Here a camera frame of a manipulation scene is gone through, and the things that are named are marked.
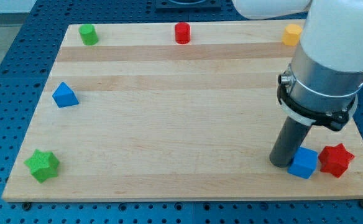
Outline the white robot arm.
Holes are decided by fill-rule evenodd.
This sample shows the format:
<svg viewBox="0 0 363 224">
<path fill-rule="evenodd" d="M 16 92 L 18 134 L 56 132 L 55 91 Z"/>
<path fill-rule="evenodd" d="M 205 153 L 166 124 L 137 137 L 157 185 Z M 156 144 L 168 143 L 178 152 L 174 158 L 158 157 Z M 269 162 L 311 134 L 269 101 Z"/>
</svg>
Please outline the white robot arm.
<svg viewBox="0 0 363 224">
<path fill-rule="evenodd" d="M 283 110 L 305 125 L 342 129 L 355 112 L 363 86 L 363 1 L 235 0 L 248 19 L 307 11 L 295 54 L 278 78 Z"/>
</svg>

